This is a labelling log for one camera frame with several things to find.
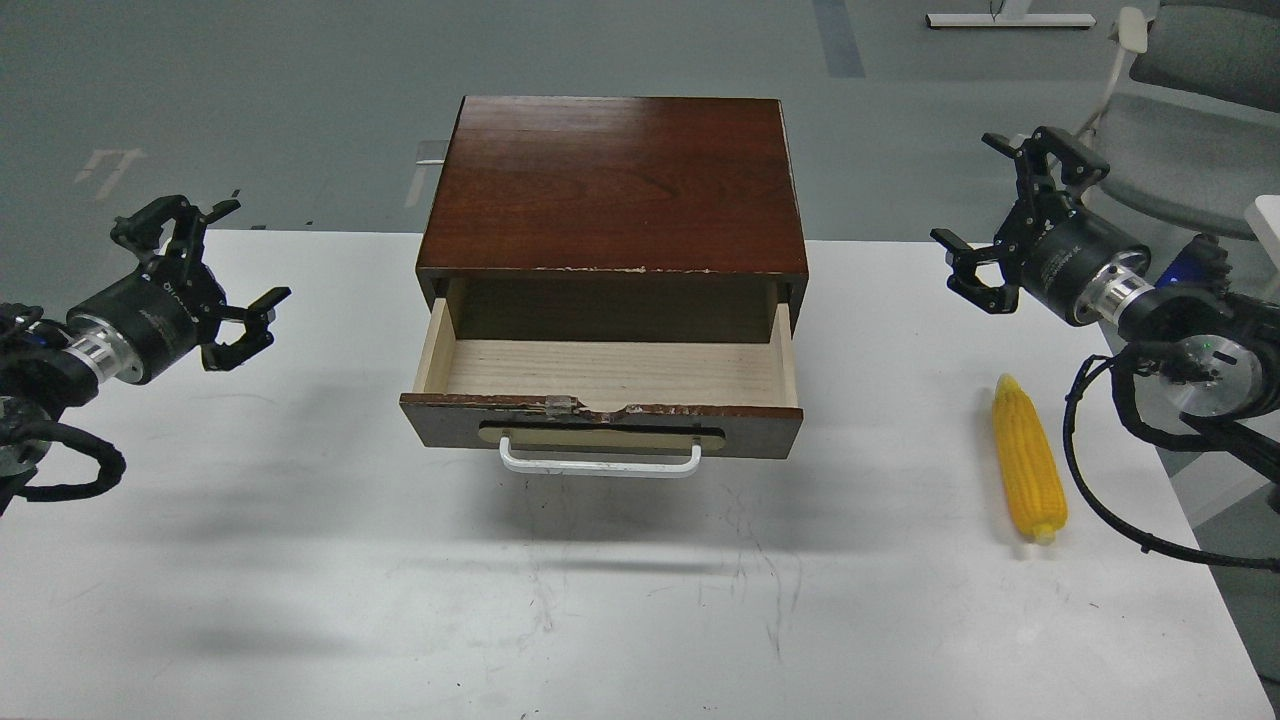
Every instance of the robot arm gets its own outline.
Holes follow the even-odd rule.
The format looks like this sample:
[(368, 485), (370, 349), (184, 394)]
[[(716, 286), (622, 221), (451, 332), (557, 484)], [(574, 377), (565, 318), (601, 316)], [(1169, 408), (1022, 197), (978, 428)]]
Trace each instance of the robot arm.
[[(205, 231), (237, 208), (239, 201), (225, 200), (205, 214), (172, 195), (116, 218), (111, 240), (133, 252), (138, 266), (73, 307), (67, 323), (44, 318), (40, 307), (0, 304), (0, 514), (14, 496), (78, 500), (119, 483), (124, 457), (110, 443), (59, 421), (68, 407), (96, 397), (101, 383), (119, 378), (146, 384), (196, 346), (206, 370), (230, 370), (271, 345), (268, 325), (289, 288), (273, 288), (248, 307), (234, 307), (202, 263)], [(173, 237), (161, 251), (170, 220)], [(243, 324), (242, 337), (219, 343), (223, 322)], [(97, 478), (27, 487), (52, 442), (96, 459)]]
[[(1206, 236), (1197, 236), (1160, 279), (1147, 282), (1151, 251), (1080, 202), (1084, 190), (1110, 168), (1066, 131), (1041, 127), (1016, 147), (989, 133), (983, 142), (1014, 161), (1018, 200), (989, 246), (974, 249), (948, 229), (933, 229), (952, 270), (947, 287), (991, 314), (1015, 311), (1024, 288), (1068, 324), (1107, 323), (1126, 341), (1115, 357), (1103, 359), (1102, 368), (1092, 373), (1088, 363), (1082, 368), (1068, 396), (1066, 447), (1079, 396), (1110, 370), (1112, 400), (1129, 432), (1169, 450), (1230, 452), (1277, 483), (1268, 502), (1280, 512), (1280, 443), (1239, 423), (1280, 409), (1280, 306), (1230, 292), (1226, 252)], [(1061, 164), (1061, 188), (1051, 176), (1051, 156)], [(989, 287), (978, 278), (978, 268), (987, 264), (1000, 266), (1004, 284)], [(1192, 433), (1169, 433), (1143, 421), (1135, 400), (1138, 377), (1157, 378)], [(1071, 452), (1068, 460), (1089, 505), (1103, 519), (1115, 519), (1094, 505)], [(1107, 519), (1144, 550), (1229, 564), (1115, 520)], [(1248, 566), (1280, 571), (1275, 560)]]

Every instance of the wooden top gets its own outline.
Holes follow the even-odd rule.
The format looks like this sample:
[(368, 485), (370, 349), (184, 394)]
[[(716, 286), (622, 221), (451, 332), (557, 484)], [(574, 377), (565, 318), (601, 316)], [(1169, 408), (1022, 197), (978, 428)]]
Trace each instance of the wooden top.
[(781, 105), (467, 97), (417, 266), (808, 274)]

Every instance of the white drawer handle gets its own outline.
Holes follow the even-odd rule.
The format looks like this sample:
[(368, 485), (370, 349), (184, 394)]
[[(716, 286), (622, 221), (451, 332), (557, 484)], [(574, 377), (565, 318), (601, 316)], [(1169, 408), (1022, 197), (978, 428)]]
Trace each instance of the white drawer handle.
[(687, 478), (698, 470), (703, 460), (703, 446), (695, 438), (687, 461), (678, 465), (664, 462), (595, 462), (585, 460), (527, 460), (511, 454), (511, 437), (498, 439), (502, 464), (516, 473), (543, 475), (604, 475), (611, 478)]

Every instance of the corn cob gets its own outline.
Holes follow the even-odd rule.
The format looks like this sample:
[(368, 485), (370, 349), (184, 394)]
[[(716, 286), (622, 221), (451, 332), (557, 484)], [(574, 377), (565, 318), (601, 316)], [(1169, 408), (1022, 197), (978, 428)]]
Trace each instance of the corn cob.
[(1014, 525), (1048, 544), (1066, 524), (1066, 496), (1036, 406), (1012, 375), (1000, 375), (991, 416)]

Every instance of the chair backrest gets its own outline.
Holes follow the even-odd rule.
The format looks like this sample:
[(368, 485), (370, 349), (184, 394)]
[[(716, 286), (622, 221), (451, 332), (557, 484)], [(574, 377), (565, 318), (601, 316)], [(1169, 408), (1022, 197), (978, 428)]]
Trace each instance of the chair backrest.
[(1129, 77), (1280, 113), (1280, 1), (1161, 0)]

